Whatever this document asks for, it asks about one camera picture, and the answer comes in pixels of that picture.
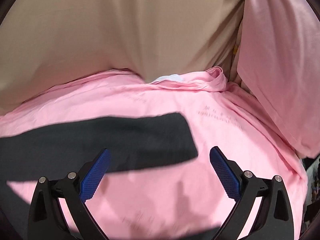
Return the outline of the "black pants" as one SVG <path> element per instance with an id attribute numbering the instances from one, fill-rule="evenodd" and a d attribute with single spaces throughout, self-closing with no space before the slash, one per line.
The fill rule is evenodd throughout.
<path id="1" fill-rule="evenodd" d="M 9 182 L 63 178 L 103 149 L 111 152 L 111 172 L 173 165 L 198 156 L 188 123 L 178 113 L 136 119 L 108 116 L 3 137 L 1 208 L 21 238 L 27 237 L 29 205 Z"/>

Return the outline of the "pink bed sheet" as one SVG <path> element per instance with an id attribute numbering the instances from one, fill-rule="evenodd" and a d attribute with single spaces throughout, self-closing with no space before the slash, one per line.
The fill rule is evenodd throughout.
<path id="1" fill-rule="evenodd" d="M 305 170 L 260 103 L 218 67 L 154 83 L 110 70 L 2 116 L 1 208 L 26 237 L 37 180 L 63 178 L 106 148 L 112 165 L 87 207 L 108 237 L 217 230 L 234 200 L 210 164 L 214 146 L 257 177 L 283 178 L 299 237 Z"/>

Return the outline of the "pink pillow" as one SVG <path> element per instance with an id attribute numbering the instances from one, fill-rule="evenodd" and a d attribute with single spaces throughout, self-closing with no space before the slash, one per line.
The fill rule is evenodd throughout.
<path id="1" fill-rule="evenodd" d="M 245 0 L 238 73 L 302 157 L 319 154 L 319 20 L 307 0 Z"/>

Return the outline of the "beige headboard cover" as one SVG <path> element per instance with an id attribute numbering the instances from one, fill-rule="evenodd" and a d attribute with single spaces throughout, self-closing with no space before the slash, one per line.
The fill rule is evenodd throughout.
<path id="1" fill-rule="evenodd" d="M 82 77 L 229 69 L 244 0 L 1 0 L 1 114 Z"/>

